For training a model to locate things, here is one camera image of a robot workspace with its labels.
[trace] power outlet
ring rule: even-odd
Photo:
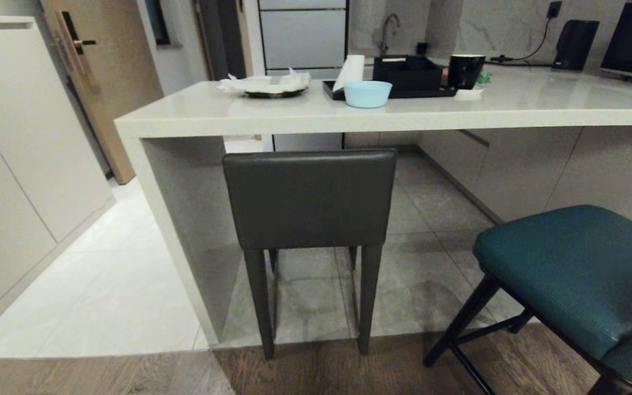
[[[548,7],[547,18],[557,18],[557,16],[560,14],[560,7],[562,7],[562,2],[551,2],[550,6]]]

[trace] wooden floor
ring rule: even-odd
[[[361,357],[353,340],[140,357],[0,360],[0,393],[26,395],[199,393],[481,393],[450,352],[421,361],[439,335],[376,337]],[[502,394],[587,393],[598,375],[541,324],[464,345]]]

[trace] kitchen island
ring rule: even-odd
[[[616,210],[623,195],[603,201],[596,191],[605,185],[632,196],[632,83],[538,68],[487,70],[492,82],[478,101],[396,99],[364,110],[331,100],[319,81],[278,100],[203,82],[116,120],[209,345],[220,345],[241,263],[222,136],[414,131],[421,150],[497,220],[578,202]],[[577,188],[592,183],[599,185],[593,195]],[[632,200],[625,210],[632,217]]]

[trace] black plate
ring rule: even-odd
[[[328,96],[333,100],[346,100],[346,94],[343,89],[339,89],[333,92],[333,85],[335,81],[324,81],[323,90],[328,93]],[[392,91],[389,93],[389,98],[449,98],[453,97],[457,93],[456,88],[439,87],[431,91]]]
[[[249,98],[291,98],[295,97],[301,92],[304,92],[306,88],[299,89],[298,91],[282,92],[282,93],[262,93],[262,92],[246,92]]]

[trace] white tile floor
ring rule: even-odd
[[[259,151],[262,142],[238,140],[226,147]],[[372,334],[441,330],[479,281],[471,243],[491,223],[419,157],[402,155],[396,183]],[[138,180],[112,185],[112,192],[116,205],[0,317],[0,358],[208,348]],[[281,253],[279,343],[356,336],[346,257],[344,249]],[[259,343],[241,269],[224,346]],[[519,309],[500,295],[479,323]]]

